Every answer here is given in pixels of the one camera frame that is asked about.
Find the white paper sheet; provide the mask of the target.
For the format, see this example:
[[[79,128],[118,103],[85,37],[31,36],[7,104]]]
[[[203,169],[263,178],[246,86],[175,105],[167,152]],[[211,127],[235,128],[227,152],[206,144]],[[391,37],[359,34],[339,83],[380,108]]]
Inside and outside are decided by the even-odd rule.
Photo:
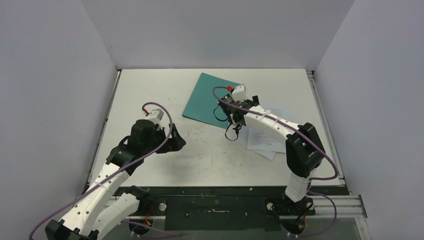
[[[273,161],[275,156],[276,156],[276,152],[274,151],[267,151],[267,150],[253,150],[255,153],[265,157],[266,159]]]
[[[270,100],[260,100],[263,109],[270,110],[272,114],[283,118],[289,122],[297,122],[297,116],[291,111],[290,105],[285,102],[274,102]],[[272,151],[276,153],[286,153],[285,141],[278,142],[271,136],[250,127],[247,135],[247,148],[249,150]]]

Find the teal plastic folder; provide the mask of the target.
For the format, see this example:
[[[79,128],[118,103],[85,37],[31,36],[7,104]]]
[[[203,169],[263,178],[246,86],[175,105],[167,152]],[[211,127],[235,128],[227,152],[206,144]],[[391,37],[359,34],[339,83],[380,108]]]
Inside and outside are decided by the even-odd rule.
[[[237,82],[225,80],[207,73],[201,73],[196,85],[182,112],[184,118],[225,129],[228,126],[227,116],[218,106],[213,95],[214,87],[236,87]]]

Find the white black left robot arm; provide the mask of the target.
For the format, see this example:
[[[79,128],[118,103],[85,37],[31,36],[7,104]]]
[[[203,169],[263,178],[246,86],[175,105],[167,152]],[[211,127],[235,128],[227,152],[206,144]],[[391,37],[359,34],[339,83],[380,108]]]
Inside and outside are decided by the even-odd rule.
[[[106,158],[95,181],[60,220],[45,227],[49,240],[101,240],[132,213],[144,215],[149,210],[149,193],[131,186],[116,203],[106,207],[109,199],[152,154],[180,151],[186,145],[173,122],[165,132],[157,116],[139,119]]]

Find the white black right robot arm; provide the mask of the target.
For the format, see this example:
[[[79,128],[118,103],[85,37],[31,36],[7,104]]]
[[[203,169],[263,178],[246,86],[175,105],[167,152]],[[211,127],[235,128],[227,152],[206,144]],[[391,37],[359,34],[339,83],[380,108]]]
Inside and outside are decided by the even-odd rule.
[[[285,146],[291,174],[282,207],[286,213],[296,214],[303,207],[313,174],[327,156],[316,128],[309,122],[297,124],[280,118],[250,99],[235,101],[227,94],[218,103],[230,124],[257,129]]]

